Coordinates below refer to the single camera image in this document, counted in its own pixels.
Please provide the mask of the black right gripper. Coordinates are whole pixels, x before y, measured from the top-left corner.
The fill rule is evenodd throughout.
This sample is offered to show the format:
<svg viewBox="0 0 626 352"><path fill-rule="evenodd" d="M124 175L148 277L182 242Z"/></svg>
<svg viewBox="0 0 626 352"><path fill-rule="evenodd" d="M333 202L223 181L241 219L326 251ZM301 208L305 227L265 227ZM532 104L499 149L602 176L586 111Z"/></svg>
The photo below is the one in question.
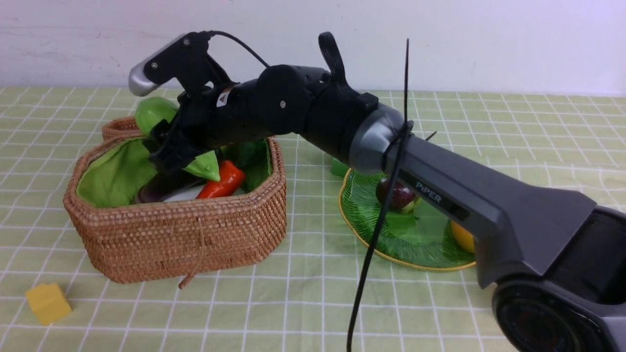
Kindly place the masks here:
<svg viewBox="0 0 626 352"><path fill-rule="evenodd" d="M191 116L195 127L194 142L201 149L216 150L224 146L266 138L268 130L259 120L253 96L257 82L249 81L226 87L204 89L200 96L179 96L179 109Z"/></svg>

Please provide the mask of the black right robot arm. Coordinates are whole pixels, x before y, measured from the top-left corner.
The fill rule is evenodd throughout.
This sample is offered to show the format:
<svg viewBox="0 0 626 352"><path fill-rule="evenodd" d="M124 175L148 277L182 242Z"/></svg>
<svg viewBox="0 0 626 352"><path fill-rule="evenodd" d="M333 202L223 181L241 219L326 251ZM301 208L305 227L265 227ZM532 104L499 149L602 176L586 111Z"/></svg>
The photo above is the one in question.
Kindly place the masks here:
<svg viewBox="0 0 626 352"><path fill-rule="evenodd" d="M181 169L202 152L297 133L360 172L383 171L477 240L481 287L523 352L625 350L625 215L574 190L536 187L410 134L400 112L356 93L332 67L267 66L236 85L210 58L150 59L132 73L145 96L170 79L185 90L152 160Z"/></svg>

